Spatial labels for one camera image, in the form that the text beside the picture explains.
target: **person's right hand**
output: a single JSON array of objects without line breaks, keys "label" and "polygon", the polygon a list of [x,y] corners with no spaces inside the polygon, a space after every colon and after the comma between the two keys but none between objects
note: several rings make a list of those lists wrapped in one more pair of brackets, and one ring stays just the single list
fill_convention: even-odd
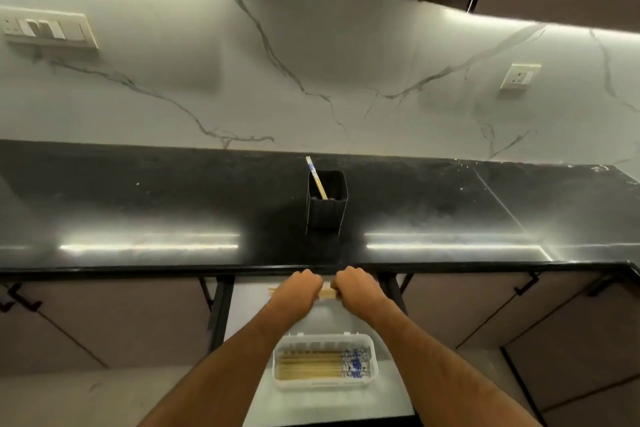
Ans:
[{"label": "person's right hand", "polygon": [[372,314],[388,302],[376,279],[351,266],[335,275],[331,287],[338,291],[347,310],[367,323],[371,322]]}]

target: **marble wall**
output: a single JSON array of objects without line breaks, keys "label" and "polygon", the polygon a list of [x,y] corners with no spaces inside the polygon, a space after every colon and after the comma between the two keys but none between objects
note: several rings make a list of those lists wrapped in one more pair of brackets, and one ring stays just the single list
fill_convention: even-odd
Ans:
[{"label": "marble wall", "polygon": [[[619,165],[640,35],[417,0],[0,0],[99,51],[0,44],[0,138]],[[539,63],[526,92],[499,87]]]}]

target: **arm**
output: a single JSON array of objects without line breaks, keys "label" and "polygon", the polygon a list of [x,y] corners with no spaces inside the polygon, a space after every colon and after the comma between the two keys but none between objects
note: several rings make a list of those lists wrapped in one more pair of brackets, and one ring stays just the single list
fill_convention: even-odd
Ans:
[{"label": "arm", "polygon": [[380,334],[424,425],[540,427],[515,400],[407,318],[371,275],[348,267],[332,287],[352,314]]},{"label": "arm", "polygon": [[310,270],[286,279],[260,312],[194,367],[139,427],[240,427],[276,344],[311,310],[323,280]]}]

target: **countertop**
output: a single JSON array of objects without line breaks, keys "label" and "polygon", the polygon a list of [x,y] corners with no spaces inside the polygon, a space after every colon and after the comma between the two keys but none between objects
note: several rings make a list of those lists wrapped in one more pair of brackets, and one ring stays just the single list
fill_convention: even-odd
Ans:
[{"label": "countertop", "polygon": [[0,140],[0,271],[640,261],[611,166],[313,159],[345,174],[339,232],[306,227],[303,153]]}]

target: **bundle of chopsticks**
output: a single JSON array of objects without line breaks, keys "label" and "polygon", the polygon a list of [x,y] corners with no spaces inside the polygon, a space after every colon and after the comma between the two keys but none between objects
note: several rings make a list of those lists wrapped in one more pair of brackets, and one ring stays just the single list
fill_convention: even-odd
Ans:
[{"label": "bundle of chopsticks", "polygon": [[287,351],[276,356],[276,379],[364,378],[371,375],[369,358],[368,348]]}]

